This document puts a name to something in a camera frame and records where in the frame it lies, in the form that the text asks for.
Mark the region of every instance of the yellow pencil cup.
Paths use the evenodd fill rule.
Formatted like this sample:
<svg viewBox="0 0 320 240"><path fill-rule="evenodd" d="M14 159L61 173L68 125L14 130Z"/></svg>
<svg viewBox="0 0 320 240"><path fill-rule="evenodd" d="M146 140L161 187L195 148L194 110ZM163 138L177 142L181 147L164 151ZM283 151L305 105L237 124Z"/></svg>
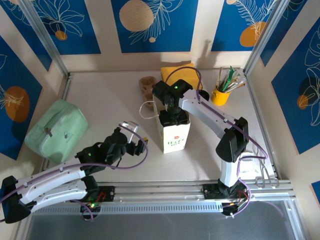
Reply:
<svg viewBox="0 0 320 240"><path fill-rule="evenodd" d="M225 105L229 95L231 92L228 93L223 93L218 91L216 88L214 89L214 91L212 92L212 103L214 103L217 106L222 106Z"/></svg>

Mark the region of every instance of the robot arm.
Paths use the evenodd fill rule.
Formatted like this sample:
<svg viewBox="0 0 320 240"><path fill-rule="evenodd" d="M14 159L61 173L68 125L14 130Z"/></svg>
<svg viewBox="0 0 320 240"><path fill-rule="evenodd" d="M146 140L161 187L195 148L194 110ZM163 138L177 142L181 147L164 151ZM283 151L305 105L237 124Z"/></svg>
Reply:
<svg viewBox="0 0 320 240"><path fill-rule="evenodd" d="M166 110L161 111L159 115L162 125L172 126L185 123L186 115L184 111L187 111L203 121L221 139L216 147L216 153L222 160L219 181L223 184L222 188L227 192L229 191L225 197L230 197L229 195L233 191L234 186L239 184L237 160L239 155L246 149L248 139L228 124L227 120L245 132L248 132L248 122L243 117L237 120L225 114L208 101L207 104L211 108L224 116L224 119L221 119L198 101L197 91L182 79L175 82L172 86L169 86L164 81L160 81L153 87L152 93L166 105Z"/></svg>
<svg viewBox="0 0 320 240"><path fill-rule="evenodd" d="M138 125L134 122L123 122L121 125L133 132L138 130ZM17 190L1 201L5 222L18 222L40 208L64 201L89 202L89 199L97 198L100 188L90 175L106 167L90 164L112 165L125 153L140 155L146 147L141 140L135 145L132 137L133 134L122 133L121 128L117 127L104 142L97 142L83 149L74 158L60 165L18 180L13 176L5 178L2 181L0 198L5 198L10 192Z"/></svg>

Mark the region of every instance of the mint green pouch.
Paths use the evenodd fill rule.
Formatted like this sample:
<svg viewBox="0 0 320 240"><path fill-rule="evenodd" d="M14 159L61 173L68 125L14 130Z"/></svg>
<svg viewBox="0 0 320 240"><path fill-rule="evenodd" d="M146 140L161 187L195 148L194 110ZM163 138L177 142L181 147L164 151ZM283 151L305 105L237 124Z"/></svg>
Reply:
<svg viewBox="0 0 320 240"><path fill-rule="evenodd" d="M87 128L88 122L77 106L58 100L28 132L24 142L42 157L61 164Z"/></svg>

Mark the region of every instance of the yellow cloth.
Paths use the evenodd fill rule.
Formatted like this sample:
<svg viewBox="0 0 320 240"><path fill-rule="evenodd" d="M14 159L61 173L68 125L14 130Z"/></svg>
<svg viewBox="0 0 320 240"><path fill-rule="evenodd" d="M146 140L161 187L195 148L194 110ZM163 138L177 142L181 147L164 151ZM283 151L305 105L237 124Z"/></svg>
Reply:
<svg viewBox="0 0 320 240"><path fill-rule="evenodd" d="M184 66L195 67L195 65L193 63L188 63L188 64L185 64L182 66L162 67L161 74L162 74L163 81L166 81L169 74L172 73L174 70L181 68L181 67L184 67ZM176 71L174 74L172 74L170 76L170 78L167 81L167 84L171 86L179 79L185 80L187 83L192 85L193 89L197 89L199 77L198 77L197 72L194 69L184 68L184 69Z"/></svg>

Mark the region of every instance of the white cable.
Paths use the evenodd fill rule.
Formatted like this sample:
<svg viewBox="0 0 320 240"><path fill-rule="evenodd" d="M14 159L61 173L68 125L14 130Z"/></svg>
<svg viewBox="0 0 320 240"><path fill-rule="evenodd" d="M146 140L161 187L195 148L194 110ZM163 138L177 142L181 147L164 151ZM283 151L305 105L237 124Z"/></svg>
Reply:
<svg viewBox="0 0 320 240"><path fill-rule="evenodd" d="M147 104L147 103L153 103L153 104L155 104L155 102L156 102L156 101L145 101L144 103L142 103L142 105L140 106L140 109L139 109L139 114L140 114L140 116L141 116L143 119L153 119L153 118L159 116L159 114L157 114L157 115L154 115L154 116L151 116L151 117L144 117L144 116L142 116L142 114L141 114L141 109L142 109L143 105L145 105L145 104Z"/></svg>

